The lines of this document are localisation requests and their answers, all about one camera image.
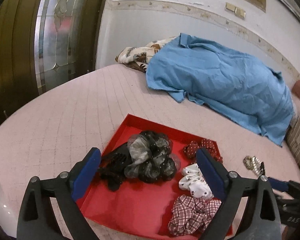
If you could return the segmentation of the white dotted scrunchie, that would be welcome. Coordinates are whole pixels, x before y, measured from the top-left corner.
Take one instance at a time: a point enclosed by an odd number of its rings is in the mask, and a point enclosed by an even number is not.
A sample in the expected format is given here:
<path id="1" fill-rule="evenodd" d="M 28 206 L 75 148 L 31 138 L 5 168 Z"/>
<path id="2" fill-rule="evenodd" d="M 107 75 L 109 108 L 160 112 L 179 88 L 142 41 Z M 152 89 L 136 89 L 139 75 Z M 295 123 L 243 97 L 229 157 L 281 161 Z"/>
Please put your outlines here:
<path id="1" fill-rule="evenodd" d="M 179 180 L 179 189 L 189 191 L 194 198 L 211 200 L 214 196 L 196 163 L 183 168 L 183 177 Z"/>

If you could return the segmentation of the blue cloth sheet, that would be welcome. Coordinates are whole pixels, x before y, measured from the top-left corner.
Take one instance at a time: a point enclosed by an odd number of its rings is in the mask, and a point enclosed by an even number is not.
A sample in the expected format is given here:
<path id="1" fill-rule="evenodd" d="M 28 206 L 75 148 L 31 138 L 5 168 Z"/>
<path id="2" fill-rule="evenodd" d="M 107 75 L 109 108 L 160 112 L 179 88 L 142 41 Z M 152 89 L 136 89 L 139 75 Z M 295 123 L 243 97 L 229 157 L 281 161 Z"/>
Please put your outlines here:
<path id="1" fill-rule="evenodd" d="M 176 102 L 207 105 L 279 146 L 294 113 L 280 72 L 253 55 L 185 33 L 152 57 L 146 82 Z"/>

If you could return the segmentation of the black grey organza scrunchie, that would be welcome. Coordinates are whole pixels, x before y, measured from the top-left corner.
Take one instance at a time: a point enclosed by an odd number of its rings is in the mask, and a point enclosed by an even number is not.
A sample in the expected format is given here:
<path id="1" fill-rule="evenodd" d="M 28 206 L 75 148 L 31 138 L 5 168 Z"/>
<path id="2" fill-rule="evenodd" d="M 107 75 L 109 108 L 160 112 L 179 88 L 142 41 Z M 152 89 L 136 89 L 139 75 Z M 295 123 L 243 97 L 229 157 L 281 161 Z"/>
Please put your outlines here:
<path id="1" fill-rule="evenodd" d="M 127 148 L 132 163 L 124 170 L 126 178 L 153 184 L 159 179 L 172 180 L 180 170 L 180 159 L 172 153 L 173 142 L 164 133 L 142 131 L 134 134 L 128 139 Z"/>

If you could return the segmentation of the floral blanket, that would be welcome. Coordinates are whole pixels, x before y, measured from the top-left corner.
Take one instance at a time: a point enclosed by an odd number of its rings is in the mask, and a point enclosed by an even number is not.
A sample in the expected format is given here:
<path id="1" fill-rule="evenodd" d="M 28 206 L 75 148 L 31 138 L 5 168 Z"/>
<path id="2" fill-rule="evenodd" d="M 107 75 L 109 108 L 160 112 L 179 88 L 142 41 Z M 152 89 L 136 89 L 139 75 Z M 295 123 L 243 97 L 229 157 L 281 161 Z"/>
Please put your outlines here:
<path id="1" fill-rule="evenodd" d="M 150 42 L 144 47 L 126 47 L 115 57 L 115 61 L 124 64 L 128 68 L 145 73 L 152 57 L 173 39 L 175 39 L 175 36 Z"/>

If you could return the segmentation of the black feather hair clip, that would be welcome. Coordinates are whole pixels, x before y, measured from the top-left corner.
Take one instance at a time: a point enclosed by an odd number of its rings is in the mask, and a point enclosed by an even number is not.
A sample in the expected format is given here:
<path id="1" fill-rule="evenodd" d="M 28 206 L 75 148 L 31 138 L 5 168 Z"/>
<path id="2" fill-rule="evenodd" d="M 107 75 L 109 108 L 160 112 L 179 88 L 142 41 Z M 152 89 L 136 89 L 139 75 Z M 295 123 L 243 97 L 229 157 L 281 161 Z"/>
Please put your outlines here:
<path id="1" fill-rule="evenodd" d="M 125 168 L 132 163 L 127 143 L 120 145 L 102 156 L 98 173 L 101 180 L 106 180 L 110 191 L 117 191 L 126 179 Z"/>

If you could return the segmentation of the pink quilted bedspread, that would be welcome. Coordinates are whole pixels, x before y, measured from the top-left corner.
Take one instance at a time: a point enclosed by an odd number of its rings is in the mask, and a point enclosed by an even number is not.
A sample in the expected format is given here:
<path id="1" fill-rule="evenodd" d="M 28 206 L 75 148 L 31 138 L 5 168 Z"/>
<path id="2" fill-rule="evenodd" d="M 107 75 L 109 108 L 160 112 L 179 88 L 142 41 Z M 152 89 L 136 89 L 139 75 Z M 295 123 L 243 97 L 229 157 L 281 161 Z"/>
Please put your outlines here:
<path id="1" fill-rule="evenodd" d="M 224 166 L 242 177 L 254 176 L 243 164 L 250 155 L 264 162 L 267 176 L 300 183 L 287 145 L 277 146 L 205 106 L 149 90 L 142 72 L 115 64 L 44 93 L 0 126 L 0 184 L 8 210 L 19 213 L 31 177 L 54 178 L 92 147 L 103 150 L 128 114 L 214 140 Z"/>

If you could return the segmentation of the red plaid scrunchie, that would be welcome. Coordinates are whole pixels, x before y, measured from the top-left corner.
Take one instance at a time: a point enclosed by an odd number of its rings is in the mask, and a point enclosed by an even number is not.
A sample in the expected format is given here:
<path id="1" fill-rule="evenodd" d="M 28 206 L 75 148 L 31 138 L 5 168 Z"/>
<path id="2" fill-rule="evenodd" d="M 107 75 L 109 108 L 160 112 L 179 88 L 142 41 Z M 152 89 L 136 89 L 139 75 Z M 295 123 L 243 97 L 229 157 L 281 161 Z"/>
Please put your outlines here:
<path id="1" fill-rule="evenodd" d="M 168 223 L 169 233 L 174 236 L 186 236 L 197 231 L 204 232 L 221 203 L 215 198 L 205 200 L 181 195 L 175 200 L 172 207 L 172 218 Z"/>

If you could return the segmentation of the red tray box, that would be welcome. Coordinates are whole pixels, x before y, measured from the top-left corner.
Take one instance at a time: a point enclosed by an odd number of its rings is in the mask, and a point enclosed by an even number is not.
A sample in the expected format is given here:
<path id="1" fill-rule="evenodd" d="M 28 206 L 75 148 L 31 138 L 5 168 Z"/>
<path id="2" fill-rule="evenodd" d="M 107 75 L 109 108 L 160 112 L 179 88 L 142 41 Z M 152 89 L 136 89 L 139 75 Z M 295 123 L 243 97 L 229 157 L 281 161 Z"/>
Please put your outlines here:
<path id="1" fill-rule="evenodd" d="M 102 155 L 127 142 L 131 135 L 145 130 L 164 133 L 171 139 L 172 152 L 179 158 L 181 168 L 193 162 L 184 153 L 184 147 L 192 141 L 202 141 L 200 136 L 127 114 Z M 85 195 L 77 200 L 77 205 L 85 218 L 110 229 L 150 239 L 174 239 L 168 231 L 173 203 L 182 194 L 189 194 L 179 189 L 180 179 L 180 171 L 172 180 L 158 180 L 154 184 L 144 183 L 138 178 L 126 179 L 113 192 L 96 174 Z"/>

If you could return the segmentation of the stained glass door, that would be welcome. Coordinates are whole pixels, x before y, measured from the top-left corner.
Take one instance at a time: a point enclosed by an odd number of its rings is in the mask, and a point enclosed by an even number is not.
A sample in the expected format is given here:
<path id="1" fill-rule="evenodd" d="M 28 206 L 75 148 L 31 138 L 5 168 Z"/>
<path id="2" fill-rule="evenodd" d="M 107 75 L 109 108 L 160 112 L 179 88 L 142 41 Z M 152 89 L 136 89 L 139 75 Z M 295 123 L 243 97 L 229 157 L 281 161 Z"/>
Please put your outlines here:
<path id="1" fill-rule="evenodd" d="M 79 27 L 85 0 L 40 0 L 34 33 L 38 93 L 78 76 Z"/>

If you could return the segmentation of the brass light switch plate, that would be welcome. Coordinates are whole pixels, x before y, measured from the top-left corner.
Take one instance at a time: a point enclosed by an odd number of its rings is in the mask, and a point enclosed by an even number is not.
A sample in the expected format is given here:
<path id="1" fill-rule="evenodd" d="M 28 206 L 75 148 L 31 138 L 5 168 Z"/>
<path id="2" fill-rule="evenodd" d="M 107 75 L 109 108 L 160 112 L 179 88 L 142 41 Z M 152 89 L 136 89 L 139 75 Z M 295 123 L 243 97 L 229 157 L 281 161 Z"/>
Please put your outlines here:
<path id="1" fill-rule="evenodd" d="M 245 10 L 243 10 L 231 3 L 228 3 L 228 2 L 225 3 L 225 9 L 227 11 L 233 12 L 236 17 L 243 19 L 243 20 L 245 19 L 245 16 L 246 16 Z"/>

